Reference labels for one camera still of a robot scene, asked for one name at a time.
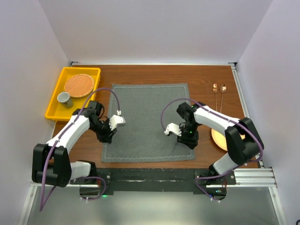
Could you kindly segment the grey cloth napkin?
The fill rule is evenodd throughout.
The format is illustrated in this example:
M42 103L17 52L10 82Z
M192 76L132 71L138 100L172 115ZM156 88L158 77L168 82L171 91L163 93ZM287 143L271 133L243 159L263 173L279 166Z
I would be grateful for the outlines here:
M110 163L194 160L195 152L178 143L176 135L166 136L163 127L184 120L176 109L189 99L186 83L155 85L113 84L107 116L117 109L126 123L117 128L112 143L104 143L101 161Z

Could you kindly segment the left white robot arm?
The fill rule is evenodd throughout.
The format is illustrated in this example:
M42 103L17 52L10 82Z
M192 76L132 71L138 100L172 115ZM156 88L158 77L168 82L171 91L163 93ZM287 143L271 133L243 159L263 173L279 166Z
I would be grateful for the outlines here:
M101 143L111 143L117 126L125 123L121 112L106 120L100 120L103 105L90 101L83 109L76 109L67 125L45 144L33 149L32 181L40 184L65 187L70 181L81 178L92 184L97 179L94 162L70 162L69 154L75 143L87 130L93 131Z

